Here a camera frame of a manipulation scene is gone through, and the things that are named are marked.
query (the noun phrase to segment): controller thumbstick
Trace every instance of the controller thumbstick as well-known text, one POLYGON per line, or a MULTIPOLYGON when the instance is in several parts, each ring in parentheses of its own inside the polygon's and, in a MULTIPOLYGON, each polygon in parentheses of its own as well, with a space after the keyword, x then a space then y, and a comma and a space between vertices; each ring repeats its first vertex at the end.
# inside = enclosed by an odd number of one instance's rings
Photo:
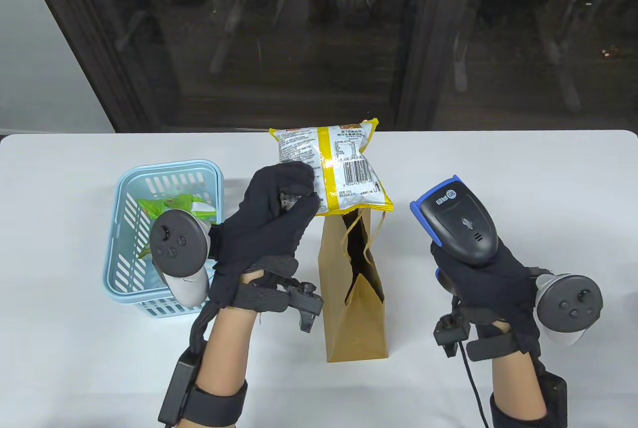
POLYGON ((582 290, 580 291, 580 293, 576 296, 576 298, 578 298, 578 301, 580 303, 587 303, 589 300, 592 299, 592 292, 586 290, 582 290))

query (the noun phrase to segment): glass window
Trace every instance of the glass window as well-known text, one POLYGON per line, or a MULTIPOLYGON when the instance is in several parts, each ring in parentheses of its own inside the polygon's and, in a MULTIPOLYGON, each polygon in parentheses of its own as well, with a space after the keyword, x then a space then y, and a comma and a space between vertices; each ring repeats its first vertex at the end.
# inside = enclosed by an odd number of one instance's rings
POLYGON ((437 130, 638 130, 638 0, 469 0, 437 130))
POLYGON ((415 0, 94 0, 164 129, 392 128, 415 0))

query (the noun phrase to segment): paper bag handle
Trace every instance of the paper bag handle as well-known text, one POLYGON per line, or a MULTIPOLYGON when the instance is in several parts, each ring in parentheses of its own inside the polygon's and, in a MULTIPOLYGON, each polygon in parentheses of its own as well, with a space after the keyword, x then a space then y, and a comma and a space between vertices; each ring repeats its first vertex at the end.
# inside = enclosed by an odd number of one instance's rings
MULTIPOLYGON (((374 242, 374 239, 376 239, 376 236, 379 234, 379 230, 381 229, 381 225, 383 225, 383 221, 385 220, 385 214, 387 214, 387 212, 385 212, 385 211, 383 211, 381 213, 381 220, 379 221, 379 225, 376 226, 376 229, 374 230, 374 234, 372 235, 372 237, 369 237, 369 239, 367 239, 367 243, 365 244, 365 247, 363 249, 363 257, 365 258, 365 261, 370 264, 370 266, 372 265, 372 262, 370 262, 370 259, 367 257, 367 252, 370 250, 370 246, 374 242)), ((361 220, 362 216, 363 216, 363 211, 360 210, 358 212, 357 218, 354 220, 353 223, 350 224, 350 226, 346 230, 346 233, 343 235, 343 237, 341 239, 341 252, 343 253, 343 256, 346 259, 349 259, 348 247, 346 245, 346 241, 348 241, 348 234, 352 231, 352 229, 355 227, 355 225, 357 225, 357 223, 361 220)))

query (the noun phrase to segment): white table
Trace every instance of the white table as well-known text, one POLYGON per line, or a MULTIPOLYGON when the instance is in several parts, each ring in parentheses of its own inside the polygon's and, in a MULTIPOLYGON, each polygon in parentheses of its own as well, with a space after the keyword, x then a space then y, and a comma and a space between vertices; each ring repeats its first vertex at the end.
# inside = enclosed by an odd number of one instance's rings
MULTIPOLYGON (((20 135, 0 144, 0 409, 7 426, 158 426, 193 316, 151 319, 102 287, 119 177, 142 164, 207 158, 236 210, 268 134, 20 135)), ((379 133, 366 155, 396 211, 374 243, 387 297, 390 358, 327 364, 320 320, 264 314, 249 360, 242 427, 480 425, 461 358, 432 337, 449 296, 408 202, 460 175, 520 261, 600 285, 602 318, 578 344, 546 339, 569 385, 570 425, 633 426, 638 416, 638 139, 629 132, 379 133)), ((321 219, 297 251, 319 285, 321 219)), ((489 363, 472 364, 483 402, 489 363)))

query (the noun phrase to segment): barcode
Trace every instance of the barcode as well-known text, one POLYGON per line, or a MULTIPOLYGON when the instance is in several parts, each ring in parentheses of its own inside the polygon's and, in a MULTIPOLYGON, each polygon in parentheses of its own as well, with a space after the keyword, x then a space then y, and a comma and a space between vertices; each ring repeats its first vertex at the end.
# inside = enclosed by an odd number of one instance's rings
POLYGON ((346 178, 347 186, 372 181, 372 174, 370 173, 370 168, 368 167, 365 159, 344 162, 343 174, 346 178))

